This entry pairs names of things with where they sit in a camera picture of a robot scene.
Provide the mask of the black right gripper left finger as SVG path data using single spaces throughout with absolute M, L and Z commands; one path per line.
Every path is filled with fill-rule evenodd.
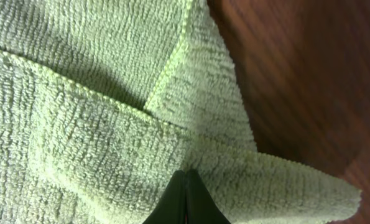
M 185 224 L 185 173 L 177 170 L 173 173 L 158 204 L 143 224 Z

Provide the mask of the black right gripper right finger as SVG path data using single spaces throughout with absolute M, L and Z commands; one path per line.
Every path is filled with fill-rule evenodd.
M 189 224 L 230 224 L 195 169 L 186 173 L 186 203 Z

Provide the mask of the light green microfiber cloth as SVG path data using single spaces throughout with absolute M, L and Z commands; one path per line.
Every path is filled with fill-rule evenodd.
M 257 150 L 206 1 L 0 0 L 0 223 L 142 223 L 191 169 L 231 223 L 361 200 Z

